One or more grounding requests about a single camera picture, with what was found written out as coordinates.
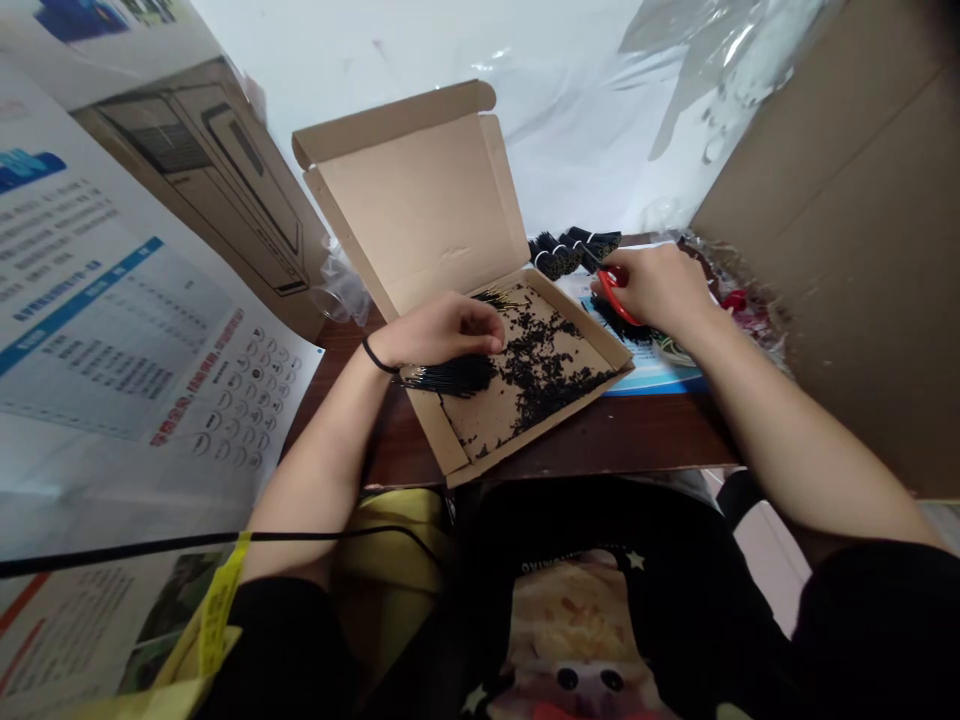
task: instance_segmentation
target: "scissors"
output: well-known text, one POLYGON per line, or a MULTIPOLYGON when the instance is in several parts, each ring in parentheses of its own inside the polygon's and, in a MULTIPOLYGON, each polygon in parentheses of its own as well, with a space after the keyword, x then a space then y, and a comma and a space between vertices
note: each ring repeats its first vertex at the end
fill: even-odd
POLYGON ((597 267, 597 280, 600 281, 600 287, 603 288, 604 298, 610 307, 622 317, 626 322, 640 327, 643 325, 642 322, 633 317, 630 313, 627 312, 627 309, 620 304, 620 301, 617 300, 616 295, 613 294, 613 288, 615 287, 626 287, 627 282, 629 282, 629 277, 624 269, 618 265, 610 265, 609 267, 603 267, 603 264, 600 262, 600 259, 590 252, 587 249, 586 245, 583 245, 583 251, 593 260, 594 264, 597 267))

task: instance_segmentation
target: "wooden table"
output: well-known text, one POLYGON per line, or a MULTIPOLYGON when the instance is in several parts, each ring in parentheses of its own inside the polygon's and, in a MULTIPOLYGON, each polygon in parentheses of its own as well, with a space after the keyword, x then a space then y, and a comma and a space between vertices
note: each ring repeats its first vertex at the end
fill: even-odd
MULTIPOLYGON (((365 333, 383 325, 372 308, 366 328, 328 322, 317 338, 326 349, 287 436, 300 435, 365 333)), ((707 394, 600 398, 483 476, 519 480, 638 473, 741 464, 720 412, 707 394)), ((374 430, 363 486, 423 487, 444 482, 405 391, 391 387, 374 430)))

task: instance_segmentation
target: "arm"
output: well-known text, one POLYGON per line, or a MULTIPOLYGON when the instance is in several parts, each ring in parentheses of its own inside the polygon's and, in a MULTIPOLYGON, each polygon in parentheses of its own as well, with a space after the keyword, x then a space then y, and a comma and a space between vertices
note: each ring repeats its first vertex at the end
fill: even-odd
POLYGON ((618 250, 615 290, 635 317, 697 361, 764 493, 803 528, 943 547, 899 481, 854 435, 785 377, 713 303, 699 263, 673 245, 618 250))
MULTIPOLYGON (((503 324, 486 303, 456 293, 396 320, 369 338, 385 365, 436 365, 468 353, 503 349, 503 324)), ((390 384, 357 348, 316 415, 290 448, 247 526, 264 532, 340 532, 353 512, 367 441, 390 384)), ((254 543, 243 581, 301 577, 327 588, 334 541, 254 543)))

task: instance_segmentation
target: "black sleeve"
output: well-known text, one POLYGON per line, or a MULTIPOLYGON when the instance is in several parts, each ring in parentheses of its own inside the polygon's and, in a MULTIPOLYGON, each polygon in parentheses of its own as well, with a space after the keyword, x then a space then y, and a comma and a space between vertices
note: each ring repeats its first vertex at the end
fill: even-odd
POLYGON ((243 628, 198 718, 347 718, 356 662, 326 592, 297 578, 241 585, 228 624, 243 628))
POLYGON ((825 717, 956 717, 960 559, 889 541, 832 555, 803 590, 793 647, 825 717))

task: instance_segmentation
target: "black wristband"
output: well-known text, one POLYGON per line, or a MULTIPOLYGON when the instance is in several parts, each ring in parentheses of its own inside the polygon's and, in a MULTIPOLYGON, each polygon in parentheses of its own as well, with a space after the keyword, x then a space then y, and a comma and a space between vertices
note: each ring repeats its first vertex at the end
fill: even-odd
POLYGON ((373 350, 370 349, 370 343, 367 342, 367 340, 369 339, 370 339, 369 335, 363 336, 363 349, 367 351, 367 355, 370 356, 370 359, 373 361, 373 364, 376 365, 381 370, 383 370, 384 372, 390 373, 391 375, 396 375, 397 373, 399 373, 400 368, 392 368, 389 365, 384 365, 382 362, 380 362, 380 359, 376 355, 374 355, 373 350))

